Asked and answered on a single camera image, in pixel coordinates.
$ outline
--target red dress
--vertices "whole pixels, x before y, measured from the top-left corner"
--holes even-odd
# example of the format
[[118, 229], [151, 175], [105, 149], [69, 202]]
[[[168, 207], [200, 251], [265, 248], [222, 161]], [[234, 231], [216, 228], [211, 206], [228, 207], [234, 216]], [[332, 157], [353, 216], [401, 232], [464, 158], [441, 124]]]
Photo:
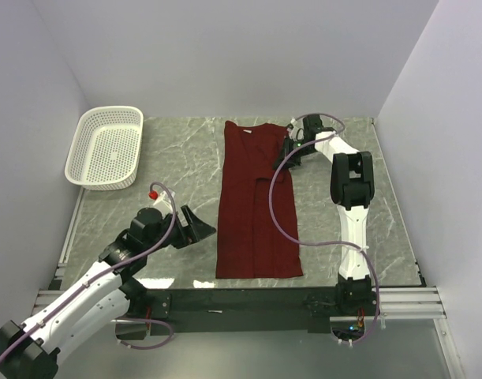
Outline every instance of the red dress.
[[[216, 277], [291, 278], [302, 275], [299, 246], [272, 222], [268, 194], [286, 128], [249, 128], [225, 123], [225, 163], [219, 201]], [[293, 185], [288, 170], [273, 191], [274, 212], [282, 228], [298, 238]]]

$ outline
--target gray marble surface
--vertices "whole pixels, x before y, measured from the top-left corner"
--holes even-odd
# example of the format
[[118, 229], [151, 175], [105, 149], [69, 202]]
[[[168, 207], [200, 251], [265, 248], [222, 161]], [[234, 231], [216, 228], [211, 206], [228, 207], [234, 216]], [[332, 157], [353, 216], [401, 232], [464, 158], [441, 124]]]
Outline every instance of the gray marble surface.
[[[110, 192], [85, 191], [77, 213], [62, 288], [68, 288], [89, 268], [140, 208], [151, 205], [148, 184], [166, 183], [176, 192], [178, 206], [189, 207], [216, 227], [224, 157], [226, 120], [239, 126], [272, 122], [285, 126], [290, 118], [148, 118], [144, 123], [139, 170], [129, 188]], [[376, 195], [368, 215], [368, 255], [384, 286], [420, 285], [413, 251], [398, 210], [387, 169], [370, 118], [346, 119], [342, 137], [374, 159]], [[329, 194], [331, 163], [315, 154], [292, 170], [298, 230], [302, 240], [337, 240], [340, 223]], [[305, 275], [298, 278], [217, 280], [216, 236], [176, 250], [159, 250], [136, 275], [149, 287], [305, 287], [337, 282], [340, 247], [301, 247]]]

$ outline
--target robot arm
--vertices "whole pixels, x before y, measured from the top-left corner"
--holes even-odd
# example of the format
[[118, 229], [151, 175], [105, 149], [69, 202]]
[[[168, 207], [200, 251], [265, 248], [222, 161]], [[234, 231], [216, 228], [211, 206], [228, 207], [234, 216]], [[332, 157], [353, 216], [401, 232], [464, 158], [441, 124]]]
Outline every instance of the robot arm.
[[[320, 140], [330, 135], [335, 134], [335, 132], [321, 132], [316, 134], [316, 140]], [[372, 169], [372, 158], [368, 160], [368, 156], [365, 153], [360, 153], [355, 148], [349, 146], [343, 139], [338, 136], [334, 136], [327, 141], [317, 142], [315, 146], [316, 151], [321, 152], [327, 157], [330, 162], [334, 163], [334, 158], [336, 154], [341, 154], [340, 157], [348, 159], [348, 171], [354, 172], [354, 175], [358, 175], [361, 179], [361, 173], [357, 171], [362, 171], [361, 165], [365, 166], [370, 163], [370, 169]], [[350, 160], [357, 160], [353, 162], [353, 167], [349, 165]], [[332, 174], [332, 181], [337, 177], [338, 174]], [[341, 220], [341, 238], [343, 241], [352, 242], [363, 248], [367, 247], [367, 214], [368, 206], [365, 204], [352, 206], [348, 208], [338, 204], [337, 205], [338, 214]], [[366, 276], [370, 275], [368, 270], [367, 262], [365, 258], [358, 254], [355, 250], [352, 250], [348, 246], [342, 247], [342, 259], [341, 265], [338, 270], [339, 275], [344, 278], [353, 278], [353, 280], [362, 280]]]
[[[333, 128], [323, 127], [319, 115], [313, 114], [302, 120], [302, 127], [289, 125], [289, 136], [284, 140], [283, 149], [274, 167], [296, 147], [309, 141], [329, 137], [302, 148], [290, 158], [286, 168], [301, 164], [301, 157], [320, 152], [332, 162], [331, 197], [337, 205], [341, 221], [342, 241], [367, 247], [366, 227], [368, 206], [374, 197], [374, 173], [372, 155], [359, 152], [337, 136]], [[364, 280], [369, 278], [367, 262], [357, 251], [342, 247], [339, 281]]]
[[[188, 206], [181, 207], [187, 225], [176, 217], [169, 237], [160, 245], [180, 249], [196, 243], [216, 232], [199, 220]], [[94, 283], [88, 281], [115, 264], [139, 255], [160, 240], [170, 226], [172, 207], [164, 196], [156, 199], [152, 208], [143, 208], [124, 230], [100, 255], [90, 269], [57, 300], [22, 325], [9, 321], [0, 329], [0, 356], [34, 325], [33, 332], [0, 365], [0, 371], [9, 379], [52, 378], [58, 366], [85, 340], [111, 320], [125, 315], [133, 307], [145, 304], [146, 289], [133, 278], [145, 265], [143, 257], [114, 272], [109, 272]], [[72, 294], [87, 284], [74, 300], [63, 307], [46, 324], [41, 320], [51, 314]]]

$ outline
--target purple cable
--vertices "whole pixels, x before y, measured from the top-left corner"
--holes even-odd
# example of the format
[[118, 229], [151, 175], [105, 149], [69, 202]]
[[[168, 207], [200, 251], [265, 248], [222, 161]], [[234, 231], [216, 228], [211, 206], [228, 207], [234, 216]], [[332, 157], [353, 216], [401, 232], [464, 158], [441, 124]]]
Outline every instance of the purple cable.
[[167, 329], [169, 329], [169, 335], [167, 338], [164, 339], [164, 341], [160, 342], [160, 343], [157, 343], [156, 345], [151, 345], [151, 346], [135, 346], [135, 345], [132, 345], [128, 342], [125, 342], [125, 341], [121, 341], [120, 340], [120, 343], [123, 345], [123, 346], [127, 346], [131, 349], [134, 349], [134, 350], [153, 350], [153, 349], [158, 349], [159, 347], [162, 347], [163, 345], [167, 345], [170, 340], [172, 340], [172, 337], [174, 335], [174, 328], [172, 327], [171, 324], [167, 324], [165, 321], [160, 321], [160, 320], [151, 320], [151, 319], [147, 319], [147, 318], [124, 318], [124, 317], [121, 317], [121, 318], [117, 318], [117, 320], [121, 320], [121, 321], [135, 321], [135, 322], [144, 322], [145, 324], [147, 324], [148, 322], [151, 323], [151, 324], [157, 324], [157, 325], [162, 325], [162, 326], [165, 326]]
[[[55, 317], [58, 313], [60, 313], [64, 308], [66, 308], [75, 298], [77, 298], [84, 290], [86, 290], [88, 287], [90, 287], [95, 281], [100, 279], [101, 277], [107, 275], [110, 272], [113, 272], [114, 270], [119, 269], [120, 267], [126, 266], [131, 264], [132, 262], [144, 258], [148, 256], [149, 254], [153, 253], [155, 250], [157, 250], [160, 245], [163, 244], [163, 242], [169, 237], [170, 232], [172, 231], [172, 228], [174, 227], [174, 223], [176, 222], [176, 203], [174, 202], [174, 198], [172, 197], [172, 193], [169, 191], [167, 187], [165, 187], [161, 182], [153, 182], [150, 185], [150, 190], [153, 190], [154, 186], [159, 186], [161, 187], [166, 193], [167, 196], [170, 198], [170, 204], [172, 205], [172, 219], [170, 220], [170, 225], [169, 228], [167, 229], [166, 233], [163, 235], [163, 237], [152, 247], [149, 249], [143, 251], [140, 254], [137, 254], [135, 257], [132, 257], [130, 259], [127, 259], [126, 261], [122, 261], [120, 263], [115, 264], [114, 266], [111, 266], [104, 271], [98, 273], [97, 275], [93, 276], [91, 279], [89, 279], [85, 284], [81, 285], [77, 290], [75, 290], [62, 304], [57, 306], [52, 312], [50, 312], [48, 315], [46, 315], [43, 318], [43, 323], [46, 324], [49, 320], [51, 320], [53, 317]], [[16, 340], [13, 344], [11, 344], [1, 355], [0, 355], [0, 365], [8, 357], [8, 355], [11, 354], [11, 352], [16, 349], [20, 343], [22, 343], [27, 337], [31, 336], [34, 334], [40, 326], [38, 324], [34, 325], [32, 328], [28, 330], [23, 336], [21, 336], [18, 340]]]
[[[320, 138], [319, 140], [309, 141], [309, 142], [306, 142], [305, 144], [302, 144], [298, 148], [295, 148], [294, 150], [292, 150], [286, 156], [286, 158], [282, 160], [281, 164], [279, 164], [278, 169], [275, 171], [274, 176], [272, 177], [271, 186], [269, 187], [269, 210], [271, 212], [271, 218], [272, 218], [272, 221], [274, 222], [274, 225], [278, 228], [278, 230], [281, 232], [281, 234], [284, 235], [286, 238], [288, 238], [291, 242], [295, 242], [298, 245], [304, 245], [304, 246], [330, 246], [330, 245], [349, 246], [349, 247], [354, 248], [356, 251], [358, 251], [358, 253], [360, 253], [365, 258], [365, 261], [367, 262], [368, 270], [370, 271], [370, 273], [372, 274], [372, 277], [374, 278], [374, 284], [375, 284], [375, 287], [376, 287], [376, 314], [374, 315], [374, 319], [372, 320], [371, 328], [366, 330], [365, 334], [361, 338], [353, 341], [353, 343], [358, 343], [358, 342], [362, 341], [363, 339], [365, 339], [366, 337], [368, 337], [372, 333], [372, 330], [374, 330], [374, 327], [376, 326], [377, 318], [379, 316], [379, 311], [380, 311], [380, 309], [379, 309], [379, 280], [377, 278], [376, 271], [374, 269], [374, 265], [370, 261], [370, 258], [363, 251], [363, 249], [361, 247], [359, 247], [356, 243], [352, 243], [352, 242], [348, 242], [348, 241], [306, 242], [306, 241], [300, 241], [300, 240], [292, 237], [291, 235], [289, 235], [288, 233], [286, 233], [282, 229], [281, 225], [279, 225], [278, 221], [275, 218], [274, 207], [272, 205], [272, 194], [274, 192], [275, 179], [278, 177], [279, 172], [281, 172], [281, 170], [284, 167], [284, 165], [286, 164], [286, 162], [288, 162], [288, 159], [290, 159], [292, 157], [292, 155], [295, 154], [296, 152], [298, 152], [299, 150], [301, 150], [303, 148], [306, 148], [306, 147], [308, 147], [312, 144], [315, 144], [317, 142], [324, 142], [324, 141], [331, 140], [332, 138], [334, 138], [339, 133], [342, 133], [344, 131], [344, 129], [346, 128], [346, 125], [344, 125], [344, 122], [342, 122], [340, 119], [336, 118], [335, 116], [332, 116], [332, 115], [329, 115], [329, 114], [326, 114], [326, 113], [318, 113], [318, 114], [321, 115], [321, 116], [325, 116], [325, 117], [328, 117], [328, 118], [331, 118], [331, 119], [337, 121], [341, 125], [342, 128], [340, 130], [337, 130], [335, 133], [331, 134], [328, 137]], [[295, 118], [295, 120], [300, 120], [301, 118], [303, 118], [307, 115], [308, 114], [303, 114], [302, 116], [299, 116], [299, 117]]]

